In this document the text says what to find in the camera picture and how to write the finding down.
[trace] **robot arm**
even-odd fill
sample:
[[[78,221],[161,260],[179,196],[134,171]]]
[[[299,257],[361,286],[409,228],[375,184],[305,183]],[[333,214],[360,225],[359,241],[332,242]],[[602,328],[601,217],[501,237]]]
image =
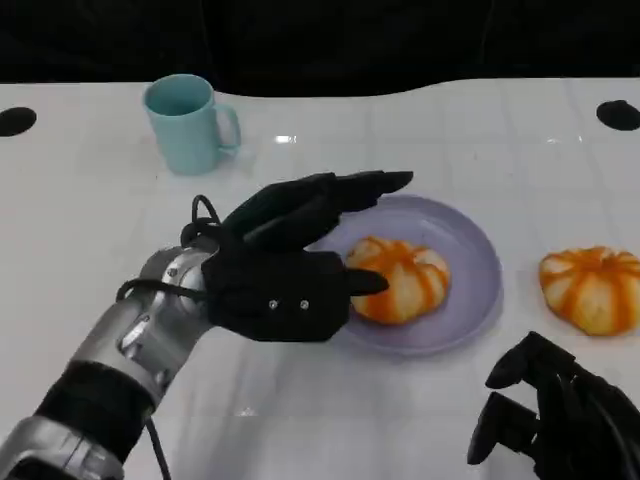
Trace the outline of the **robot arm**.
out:
[[[141,277],[200,290],[212,255],[163,250]],[[134,288],[104,313],[35,414],[0,448],[0,479],[122,479],[147,419],[212,326],[187,297]]]
[[[498,361],[486,384],[521,381],[536,389],[539,413],[492,392],[469,464],[482,463],[500,443],[533,459],[542,480],[640,479],[640,412],[619,388],[534,332]]]
[[[35,414],[0,446],[0,480],[120,480],[145,424],[213,326],[258,341],[318,342],[352,295],[387,288],[331,252],[307,252],[340,214],[376,204],[410,172],[320,174],[271,185],[224,222],[194,199],[180,247],[120,289]],[[199,218],[203,203],[210,218]]]

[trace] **orange pumpkin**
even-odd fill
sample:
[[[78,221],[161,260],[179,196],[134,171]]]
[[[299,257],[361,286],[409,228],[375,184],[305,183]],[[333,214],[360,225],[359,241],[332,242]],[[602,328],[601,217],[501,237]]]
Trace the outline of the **orange pumpkin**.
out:
[[[551,253],[540,262],[549,308],[589,335],[618,335],[640,322],[640,261],[606,247]]]
[[[378,272],[389,282],[382,293],[351,299],[357,312],[384,325],[401,325],[437,308],[451,278],[446,262],[430,248],[378,237],[360,240],[346,264]]]

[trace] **black hole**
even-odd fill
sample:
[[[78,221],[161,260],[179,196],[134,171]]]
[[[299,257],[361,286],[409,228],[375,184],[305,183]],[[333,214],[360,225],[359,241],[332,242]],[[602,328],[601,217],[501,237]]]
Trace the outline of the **black hole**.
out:
[[[624,100],[605,102],[596,110],[598,119],[614,130],[631,131],[640,128],[640,112]]]
[[[36,123],[36,112],[26,107],[0,112],[0,137],[13,137],[29,130]]]

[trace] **lavender plate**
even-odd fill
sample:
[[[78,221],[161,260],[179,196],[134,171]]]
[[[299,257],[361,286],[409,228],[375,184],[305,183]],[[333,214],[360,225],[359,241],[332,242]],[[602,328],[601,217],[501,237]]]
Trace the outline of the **lavender plate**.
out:
[[[312,248],[345,258],[369,235],[435,249],[451,270],[449,295],[435,312],[400,327],[374,325],[352,310],[342,334],[388,352],[431,354],[471,338],[500,314],[500,261],[484,232],[459,211],[416,196],[384,197],[374,208],[344,215],[340,225]]]

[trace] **wire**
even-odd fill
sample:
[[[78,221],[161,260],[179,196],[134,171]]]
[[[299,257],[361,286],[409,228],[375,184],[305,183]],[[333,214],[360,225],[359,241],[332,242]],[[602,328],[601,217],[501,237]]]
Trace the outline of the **wire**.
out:
[[[169,465],[167,464],[167,459],[164,456],[164,452],[162,451],[162,444],[160,443],[160,435],[158,435],[158,430],[156,429],[156,425],[155,423],[153,423],[153,420],[149,418],[145,426],[147,427],[147,431],[149,432],[149,437],[151,438],[151,446],[153,447],[153,453],[156,454],[156,459],[158,460],[158,466],[160,467],[160,474],[162,475],[162,480],[171,480],[171,472],[169,472]]]
[[[200,204],[203,204],[205,206],[210,218],[198,217],[198,207],[200,206]],[[212,236],[217,232],[217,229],[219,228],[213,226],[212,224],[220,225],[220,217],[218,217],[215,208],[213,208],[213,205],[207,197],[205,197],[204,195],[196,195],[196,197],[193,199],[193,202],[191,203],[191,223],[183,229],[181,235],[182,246],[187,246],[186,243],[190,243],[199,235],[203,235],[205,237]],[[184,288],[178,285],[170,285],[160,280],[135,278],[122,284],[122,286],[116,293],[116,301],[119,302],[121,300],[124,300],[127,297],[127,294],[133,288],[144,288],[151,291],[166,292],[173,295],[189,297],[196,301],[213,301],[216,299],[215,296],[206,292],[201,292],[199,290],[192,290],[190,288]],[[153,452],[156,455],[158,466],[160,467],[162,480],[171,480],[169,465],[167,464],[167,459],[164,456],[164,452],[162,451],[160,435],[158,435],[158,430],[156,429],[153,420],[149,418],[145,422],[145,426],[147,428],[147,431],[149,432],[149,437],[151,438],[151,445],[153,447]]]
[[[214,300],[215,297],[206,292],[199,290],[192,290],[190,288],[180,287],[178,285],[171,285],[164,283],[160,280],[153,280],[150,278],[134,278],[128,280],[122,284],[116,293],[116,301],[124,300],[130,290],[134,288],[144,288],[152,291],[160,291],[166,293],[172,293],[180,297],[189,297],[196,301]]]

